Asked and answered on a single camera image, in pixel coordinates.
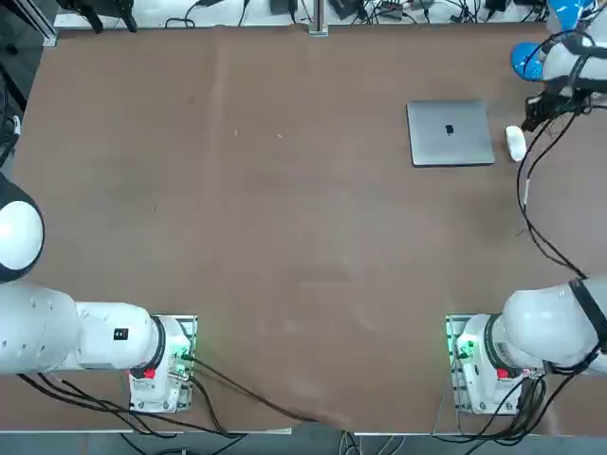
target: white spherical joint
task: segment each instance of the white spherical joint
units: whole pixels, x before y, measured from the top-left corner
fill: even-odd
[[[0,175],[0,282],[25,276],[40,258],[45,223],[23,190]]]

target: laptop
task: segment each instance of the laptop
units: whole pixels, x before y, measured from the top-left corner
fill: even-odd
[[[493,164],[487,108],[482,101],[407,103],[414,166]]]

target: blue object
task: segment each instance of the blue object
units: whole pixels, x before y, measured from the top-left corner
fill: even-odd
[[[538,43],[519,43],[514,46],[510,53],[510,65],[512,69],[525,81],[540,82],[542,80],[540,52],[534,53],[538,45]]]
[[[592,7],[594,0],[549,0],[548,6],[554,11],[561,30],[573,30],[578,24],[582,12]]]

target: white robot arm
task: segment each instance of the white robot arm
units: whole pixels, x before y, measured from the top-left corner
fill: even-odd
[[[128,303],[75,302],[16,281],[42,254],[45,226],[34,201],[0,174],[0,374],[128,370],[130,406],[190,406],[195,317],[150,316]]]
[[[516,291],[502,314],[472,316],[457,338],[471,410],[513,414],[530,375],[572,372],[580,365],[607,373],[603,348],[607,328],[607,278],[575,280],[538,290]]]
[[[549,0],[548,6],[553,34],[541,44],[519,43],[510,55],[521,79],[543,83],[543,91],[525,101],[526,131],[607,102],[607,9],[592,0]]]

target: brown table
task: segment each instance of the brown table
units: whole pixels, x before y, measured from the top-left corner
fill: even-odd
[[[510,71],[509,50],[544,35],[478,25],[65,36],[44,53],[14,173],[46,217],[31,278],[77,300],[196,313],[198,355],[292,410],[352,430],[428,432],[449,367],[444,316],[499,311],[517,289],[570,278],[518,235],[503,138],[538,89]],[[496,164],[414,169],[404,106],[416,99],[485,100]],[[529,202],[591,272],[606,269],[604,119],[574,125]],[[122,373],[74,375],[125,399]],[[543,432],[607,434],[602,381],[576,380]],[[0,428],[121,428],[16,379],[2,388]],[[292,424],[210,388],[229,428]],[[442,431],[455,430],[450,403]],[[181,417],[209,424],[201,403]]]

